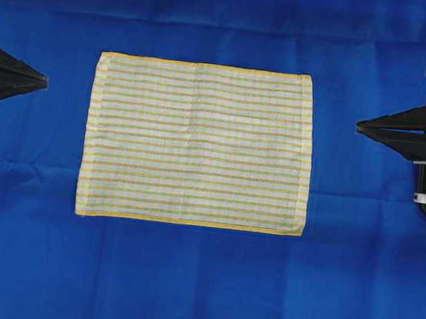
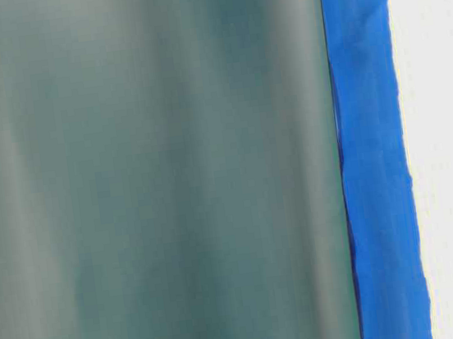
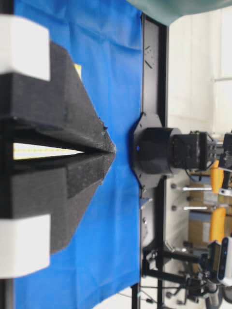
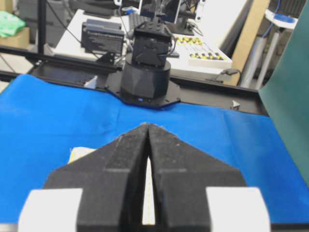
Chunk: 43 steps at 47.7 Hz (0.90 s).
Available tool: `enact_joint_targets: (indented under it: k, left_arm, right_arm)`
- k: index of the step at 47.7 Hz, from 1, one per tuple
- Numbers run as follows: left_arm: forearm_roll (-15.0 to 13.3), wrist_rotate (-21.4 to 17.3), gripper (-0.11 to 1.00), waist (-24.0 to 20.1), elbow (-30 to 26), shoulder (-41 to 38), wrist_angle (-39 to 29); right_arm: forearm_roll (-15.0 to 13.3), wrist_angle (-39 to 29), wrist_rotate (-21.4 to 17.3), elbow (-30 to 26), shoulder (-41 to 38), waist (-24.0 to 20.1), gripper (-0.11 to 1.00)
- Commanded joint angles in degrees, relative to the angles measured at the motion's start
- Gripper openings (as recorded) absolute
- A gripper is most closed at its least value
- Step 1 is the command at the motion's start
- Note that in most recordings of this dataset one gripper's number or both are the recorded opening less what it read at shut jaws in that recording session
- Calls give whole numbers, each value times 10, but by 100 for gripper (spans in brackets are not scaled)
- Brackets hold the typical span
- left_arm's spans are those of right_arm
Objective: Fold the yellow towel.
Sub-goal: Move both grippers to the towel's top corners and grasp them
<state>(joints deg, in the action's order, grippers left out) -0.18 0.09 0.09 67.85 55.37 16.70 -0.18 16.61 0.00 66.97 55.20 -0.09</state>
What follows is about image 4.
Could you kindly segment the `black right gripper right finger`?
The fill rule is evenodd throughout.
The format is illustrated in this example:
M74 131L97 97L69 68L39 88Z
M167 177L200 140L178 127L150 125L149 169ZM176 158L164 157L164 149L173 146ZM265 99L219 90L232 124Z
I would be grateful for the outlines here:
M149 125L155 205L165 232L208 232L207 187L244 187L239 169Z

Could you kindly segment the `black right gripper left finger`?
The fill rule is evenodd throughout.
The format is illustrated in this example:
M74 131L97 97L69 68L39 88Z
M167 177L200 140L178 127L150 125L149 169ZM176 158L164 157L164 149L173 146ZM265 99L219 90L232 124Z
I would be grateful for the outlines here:
M51 172L44 189L82 188L79 232L125 232L142 222L148 126Z

